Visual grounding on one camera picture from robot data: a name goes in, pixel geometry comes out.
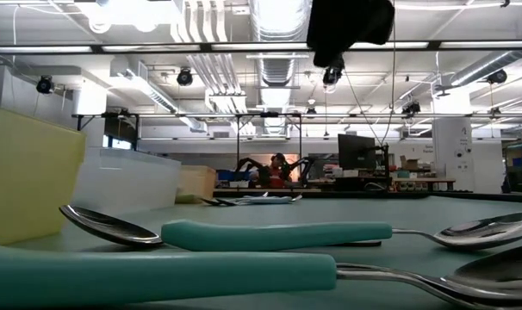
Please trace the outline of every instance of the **spoon handle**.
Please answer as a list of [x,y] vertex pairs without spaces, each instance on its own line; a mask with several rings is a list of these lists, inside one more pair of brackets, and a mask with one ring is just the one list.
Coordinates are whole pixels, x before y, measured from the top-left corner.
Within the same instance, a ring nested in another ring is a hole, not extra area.
[[329,255],[63,253],[0,246],[0,307],[87,307],[267,292],[329,290]]
[[217,226],[190,220],[163,225],[162,240],[190,251],[279,251],[389,239],[382,222],[335,222],[277,226]]

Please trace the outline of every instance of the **teal spoon handle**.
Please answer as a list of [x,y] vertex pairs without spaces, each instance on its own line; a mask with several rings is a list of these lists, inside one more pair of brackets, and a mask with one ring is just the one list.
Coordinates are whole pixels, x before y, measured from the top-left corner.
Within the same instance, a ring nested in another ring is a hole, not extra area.
[[278,226],[217,226],[190,220],[163,225],[162,240],[190,251],[279,251],[391,238],[381,222],[336,222]]
[[0,246],[0,307],[85,307],[328,290],[336,263],[296,253],[60,253]]

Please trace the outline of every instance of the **translucent plastic container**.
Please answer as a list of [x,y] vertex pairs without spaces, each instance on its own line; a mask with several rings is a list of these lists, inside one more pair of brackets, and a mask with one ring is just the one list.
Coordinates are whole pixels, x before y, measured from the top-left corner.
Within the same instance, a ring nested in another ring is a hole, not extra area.
[[57,233],[85,136],[0,108],[0,245]]
[[181,163],[141,152],[90,148],[72,204],[110,215],[175,204]]

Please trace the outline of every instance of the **teal table surface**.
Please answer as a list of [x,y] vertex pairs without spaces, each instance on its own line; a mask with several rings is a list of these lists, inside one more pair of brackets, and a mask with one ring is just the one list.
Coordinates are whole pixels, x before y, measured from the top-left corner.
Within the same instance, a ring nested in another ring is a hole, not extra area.
[[[222,225],[277,225],[331,221],[387,221],[393,227],[435,233],[448,226],[471,220],[522,211],[522,203],[476,201],[443,197],[418,200],[303,199],[290,205],[239,206],[215,208],[175,206],[118,216],[159,233],[169,220],[189,219]],[[460,253],[449,251],[423,237],[396,235],[380,247],[319,247],[295,252],[326,253],[337,262],[373,264],[445,276],[456,268],[508,248],[512,245]],[[110,244],[66,223],[61,234],[33,239],[11,246],[47,251],[129,251]],[[181,251],[164,246],[154,251]],[[125,305],[114,309],[452,309],[454,306],[404,283],[376,281],[340,281],[333,291],[250,294],[193,300]]]

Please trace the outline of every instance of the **computer monitor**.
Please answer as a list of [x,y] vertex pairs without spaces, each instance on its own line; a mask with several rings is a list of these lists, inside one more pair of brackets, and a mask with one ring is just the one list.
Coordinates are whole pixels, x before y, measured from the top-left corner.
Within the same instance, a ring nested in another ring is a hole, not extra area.
[[344,170],[376,168],[376,142],[373,138],[338,135],[339,166]]

